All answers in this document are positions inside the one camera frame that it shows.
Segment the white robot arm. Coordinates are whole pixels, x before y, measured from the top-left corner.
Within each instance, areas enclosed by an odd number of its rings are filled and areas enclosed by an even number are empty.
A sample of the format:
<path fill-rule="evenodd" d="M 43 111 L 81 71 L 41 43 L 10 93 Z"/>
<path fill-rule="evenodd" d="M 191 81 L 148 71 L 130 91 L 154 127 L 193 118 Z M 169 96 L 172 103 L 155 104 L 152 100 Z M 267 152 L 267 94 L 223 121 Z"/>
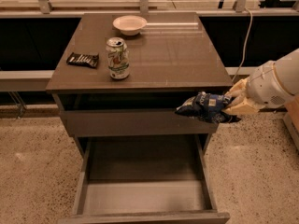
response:
<path fill-rule="evenodd" d="M 299 95 L 299 49 L 276 61 L 258 66 L 227 92 L 233 101 L 223 112 L 255 114 L 264 108 L 279 108 Z"/>

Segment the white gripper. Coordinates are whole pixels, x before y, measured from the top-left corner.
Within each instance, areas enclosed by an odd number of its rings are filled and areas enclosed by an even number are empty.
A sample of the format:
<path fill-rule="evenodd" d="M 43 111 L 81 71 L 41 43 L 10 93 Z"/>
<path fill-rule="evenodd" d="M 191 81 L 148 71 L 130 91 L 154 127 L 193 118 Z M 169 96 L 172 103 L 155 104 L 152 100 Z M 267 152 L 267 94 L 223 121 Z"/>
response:
<path fill-rule="evenodd" d="M 264 63 L 249 80 L 242 78 L 226 92 L 230 103 L 222 112 L 228 115 L 256 114 L 261 109 L 278 108 L 294 98 L 294 60 Z"/>

